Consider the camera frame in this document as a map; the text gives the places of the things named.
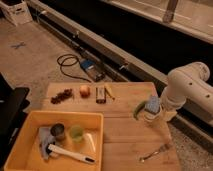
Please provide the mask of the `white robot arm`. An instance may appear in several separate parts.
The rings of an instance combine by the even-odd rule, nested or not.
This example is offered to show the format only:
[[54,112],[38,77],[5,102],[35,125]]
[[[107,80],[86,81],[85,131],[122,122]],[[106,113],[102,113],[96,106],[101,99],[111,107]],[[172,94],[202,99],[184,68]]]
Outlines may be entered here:
[[213,114],[213,87],[206,83],[210,69],[203,62],[193,62],[171,70],[161,94],[163,119],[170,121],[187,99]]

